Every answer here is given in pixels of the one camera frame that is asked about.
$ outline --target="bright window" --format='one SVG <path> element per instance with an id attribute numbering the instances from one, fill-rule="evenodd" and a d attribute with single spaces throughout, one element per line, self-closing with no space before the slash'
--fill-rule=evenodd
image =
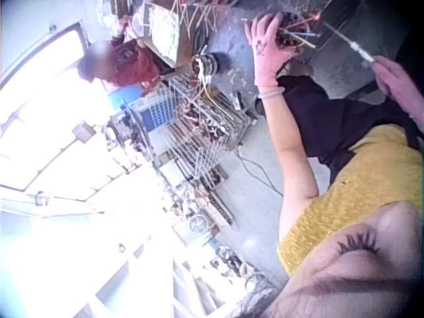
<path id="1" fill-rule="evenodd" d="M 84 200 L 123 173 L 103 135 L 82 144 L 72 133 L 82 120 L 103 125 L 113 114 L 99 80 L 82 80 L 76 68 L 64 72 L 82 56 L 77 31 L 66 33 L 0 91 L 0 123 L 11 122 L 0 138 L 0 184 Z"/>

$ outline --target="wire basket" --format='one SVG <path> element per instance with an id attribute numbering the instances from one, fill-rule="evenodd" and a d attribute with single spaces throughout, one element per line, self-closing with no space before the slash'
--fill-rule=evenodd
<path id="1" fill-rule="evenodd" d="M 237 147 L 250 124 L 249 117 L 234 111 L 217 89 L 209 96 L 180 76 L 157 91 L 156 101 L 149 101 L 155 127 L 185 172 L 196 180 L 208 179 L 208 172 Z"/>

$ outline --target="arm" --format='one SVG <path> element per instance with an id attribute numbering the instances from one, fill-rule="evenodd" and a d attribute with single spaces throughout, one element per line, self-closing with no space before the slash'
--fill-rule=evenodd
<path id="1" fill-rule="evenodd" d="M 372 69 L 381 91 L 395 99 L 424 133 L 424 97 L 405 70 L 382 56 L 376 58 Z"/>
<path id="2" fill-rule="evenodd" d="M 275 38 L 282 15 L 271 23 L 271 15 L 246 25 L 255 61 L 255 84 L 260 93 L 277 90 L 276 73 L 281 65 L 295 56 L 295 50 L 279 50 Z M 302 211 L 319 195 L 317 182 L 301 143 L 299 127 L 282 94 L 263 99 L 270 136 L 284 176 L 284 202 L 280 218 L 280 238 L 284 238 Z"/>
<path id="3" fill-rule="evenodd" d="M 125 30 L 129 26 L 129 23 L 131 23 L 131 17 L 128 15 L 124 15 L 118 23 L 118 29 L 115 35 L 112 36 L 111 44 L 113 46 L 121 45 L 124 42 L 125 39 Z"/>

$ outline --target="electric wire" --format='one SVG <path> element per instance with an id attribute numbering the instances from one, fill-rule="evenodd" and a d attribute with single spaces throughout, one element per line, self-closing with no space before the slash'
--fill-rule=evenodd
<path id="1" fill-rule="evenodd" d="M 283 193 L 281 193 L 280 191 L 277 190 L 277 188 L 274 186 L 274 184 L 272 183 L 270 177 L 268 176 L 268 174 L 266 173 L 265 169 L 258 164 L 257 162 L 254 162 L 252 160 L 243 158 L 240 154 L 238 150 L 234 150 L 234 153 L 236 155 L 236 157 L 241 161 L 243 168 L 246 170 L 246 172 L 254 179 L 258 180 L 260 183 L 262 183 L 264 186 L 268 187 L 269 189 L 271 189 L 272 191 L 274 191 L 275 193 L 277 193 L 279 196 L 284 197 Z M 265 178 L 268 180 L 268 184 L 262 180 L 261 178 L 259 178 L 258 176 L 255 176 L 246 166 L 246 164 L 244 162 L 248 162 L 250 164 L 253 164 L 254 166 L 256 166 L 257 168 L 259 168 L 262 173 L 265 175 Z"/>

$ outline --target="hand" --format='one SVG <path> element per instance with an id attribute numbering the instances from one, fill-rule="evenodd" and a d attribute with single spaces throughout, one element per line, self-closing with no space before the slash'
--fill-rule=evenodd
<path id="1" fill-rule="evenodd" d="M 424 115 L 424 97 L 405 70 L 398 64 L 378 56 L 372 64 L 378 87 L 393 98 L 414 119 Z"/>
<path id="2" fill-rule="evenodd" d="M 266 15 L 259 22 L 256 17 L 253 23 L 246 23 L 244 31 L 247 40 L 252 46 L 255 68 L 255 85 L 258 87 L 277 87 L 277 72 L 282 65 L 293 58 L 296 48 L 287 47 L 280 50 L 276 44 L 278 27 L 283 14 Z"/>
<path id="3" fill-rule="evenodd" d="M 131 23 L 132 18 L 133 18 L 133 17 L 131 17 L 131 16 L 124 15 L 121 19 L 119 19 L 119 22 L 118 22 L 118 33 L 119 33 L 119 34 L 122 34 L 122 33 L 124 33 L 124 32 L 125 32 L 125 29 L 126 29 L 126 28 L 129 26 L 129 24 Z"/>

